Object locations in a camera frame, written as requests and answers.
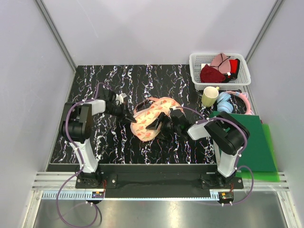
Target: yellow mug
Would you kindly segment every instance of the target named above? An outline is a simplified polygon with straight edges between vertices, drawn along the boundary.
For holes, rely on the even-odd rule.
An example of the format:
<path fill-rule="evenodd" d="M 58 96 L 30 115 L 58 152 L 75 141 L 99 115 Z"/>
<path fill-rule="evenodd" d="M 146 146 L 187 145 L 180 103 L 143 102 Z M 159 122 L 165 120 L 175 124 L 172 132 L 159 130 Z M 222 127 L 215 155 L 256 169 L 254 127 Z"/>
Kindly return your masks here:
<path fill-rule="evenodd" d="M 201 102 L 204 107 L 211 107 L 217 100 L 219 96 L 219 87 L 208 86 L 204 89 L 203 97 L 201 98 Z"/>

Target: headphone ear cup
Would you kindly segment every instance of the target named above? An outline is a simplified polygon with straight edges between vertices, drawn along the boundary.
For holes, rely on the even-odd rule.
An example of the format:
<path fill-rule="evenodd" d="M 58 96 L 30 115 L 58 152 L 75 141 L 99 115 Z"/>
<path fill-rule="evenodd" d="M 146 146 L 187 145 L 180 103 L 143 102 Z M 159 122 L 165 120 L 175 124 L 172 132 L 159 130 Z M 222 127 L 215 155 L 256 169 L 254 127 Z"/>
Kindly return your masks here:
<path fill-rule="evenodd" d="M 228 101 L 229 99 L 231 98 L 231 95 L 226 93 L 226 92 L 221 92 L 219 95 L 218 95 L 218 98 L 217 98 L 217 103 L 220 103 L 222 101 Z"/>
<path fill-rule="evenodd" d="M 226 112 L 226 113 L 232 113 L 233 106 L 227 101 L 221 101 L 218 103 L 218 111 L 219 112 Z"/>

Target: basket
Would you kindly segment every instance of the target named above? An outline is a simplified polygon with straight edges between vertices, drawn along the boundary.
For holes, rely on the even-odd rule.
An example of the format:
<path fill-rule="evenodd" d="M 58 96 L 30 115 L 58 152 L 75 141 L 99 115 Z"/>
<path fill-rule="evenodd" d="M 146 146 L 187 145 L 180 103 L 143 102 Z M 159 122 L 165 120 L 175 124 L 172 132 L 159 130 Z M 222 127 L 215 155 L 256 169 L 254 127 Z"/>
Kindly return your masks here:
<path fill-rule="evenodd" d="M 247 86 L 251 83 L 250 73 L 244 57 L 235 53 L 225 53 L 225 55 L 231 59 L 238 58 L 240 60 L 237 79 L 231 80 L 228 83 L 201 83 L 201 64 L 211 63 L 217 55 L 218 53 L 194 53 L 190 55 L 190 74 L 196 90 L 203 90 L 207 86 L 218 86 L 220 90 L 238 90 L 241 89 L 242 86 Z"/>

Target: black marble table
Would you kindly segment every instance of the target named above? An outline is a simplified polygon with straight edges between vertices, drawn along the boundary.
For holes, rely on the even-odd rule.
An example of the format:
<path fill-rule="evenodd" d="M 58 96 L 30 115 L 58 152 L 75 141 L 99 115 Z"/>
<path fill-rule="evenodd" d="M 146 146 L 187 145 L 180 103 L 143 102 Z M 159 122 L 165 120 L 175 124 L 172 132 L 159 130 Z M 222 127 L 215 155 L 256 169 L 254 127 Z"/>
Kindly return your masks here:
<path fill-rule="evenodd" d="M 69 95 L 69 101 L 92 98 L 95 85 L 105 82 L 116 93 L 126 93 L 129 109 L 145 98 L 171 97 L 185 107 L 197 110 L 203 116 L 216 110 L 216 106 L 201 105 L 202 91 L 196 91 L 191 81 L 189 65 L 128 65 L 128 66 L 79 66 Z M 230 100 L 234 113 L 243 114 L 245 104 L 237 97 Z M 194 123 L 200 119 L 191 111 L 186 117 Z M 203 164 L 214 163 L 212 140 L 170 141 L 154 139 L 141 142 L 127 124 L 117 123 L 114 116 L 94 116 L 91 145 L 95 157 L 102 164 Z M 50 160 L 51 164 L 78 163 L 75 153 L 63 137 L 58 135 Z"/>

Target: orange patterned fabric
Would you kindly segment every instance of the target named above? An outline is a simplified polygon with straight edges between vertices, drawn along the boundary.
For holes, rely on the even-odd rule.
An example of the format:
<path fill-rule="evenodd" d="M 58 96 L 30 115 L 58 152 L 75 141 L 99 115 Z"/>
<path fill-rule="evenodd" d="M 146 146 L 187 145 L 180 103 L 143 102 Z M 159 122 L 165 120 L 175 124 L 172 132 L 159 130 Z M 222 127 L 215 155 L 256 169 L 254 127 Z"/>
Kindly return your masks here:
<path fill-rule="evenodd" d="M 149 108 L 139 111 L 134 110 L 134 118 L 137 123 L 131 123 L 131 131 L 141 141 L 146 142 L 154 139 L 160 132 L 160 126 L 158 130 L 147 130 L 146 126 L 150 125 L 161 112 L 164 112 L 169 116 L 170 108 L 173 106 L 180 106 L 174 99 L 169 97 L 162 97 L 160 99 L 150 98 L 149 100 L 155 101 Z"/>

